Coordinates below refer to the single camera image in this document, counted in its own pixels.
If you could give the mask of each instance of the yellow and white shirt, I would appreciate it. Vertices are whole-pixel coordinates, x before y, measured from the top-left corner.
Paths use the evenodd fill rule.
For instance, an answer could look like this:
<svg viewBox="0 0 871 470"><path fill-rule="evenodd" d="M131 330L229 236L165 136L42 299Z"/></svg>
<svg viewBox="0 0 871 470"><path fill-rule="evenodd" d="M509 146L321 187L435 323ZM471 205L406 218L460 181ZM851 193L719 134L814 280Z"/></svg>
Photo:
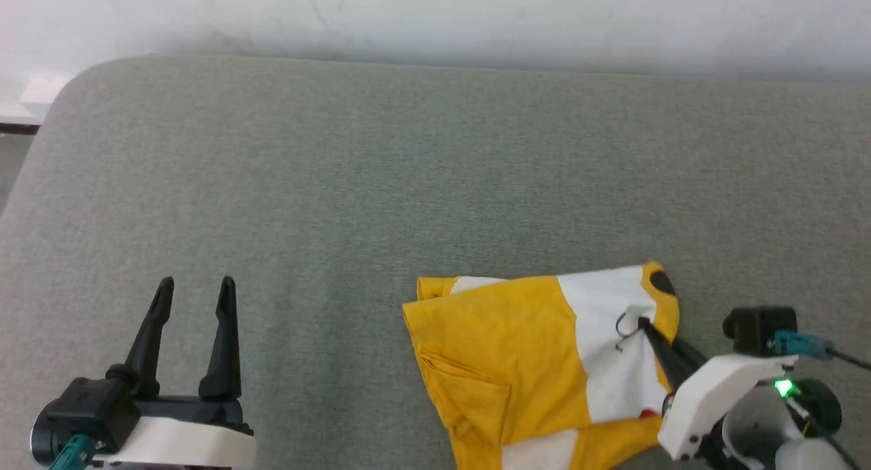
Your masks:
<svg viewBox="0 0 871 470"><path fill-rule="evenodd" d="M674 339L662 266L420 278L417 300L405 322L459 470L612 468L657 445L668 383L646 337L615 327L647 317Z"/></svg>

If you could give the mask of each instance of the gray cushion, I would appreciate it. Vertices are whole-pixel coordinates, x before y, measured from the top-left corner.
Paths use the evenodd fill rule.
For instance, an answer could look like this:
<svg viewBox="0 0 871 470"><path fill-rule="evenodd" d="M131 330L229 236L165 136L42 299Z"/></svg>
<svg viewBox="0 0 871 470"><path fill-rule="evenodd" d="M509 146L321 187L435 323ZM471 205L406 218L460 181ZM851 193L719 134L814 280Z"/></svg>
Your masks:
<svg viewBox="0 0 871 470"><path fill-rule="evenodd" d="M261 468L449 468L400 305L418 275L656 259L681 333L733 306L871 353L871 88L135 58L63 90L0 221L0 467L75 376L124 360L176 279L159 380L196 393L239 291ZM802 362L865 465L868 374ZM662 451L629 468L669 467Z"/></svg>

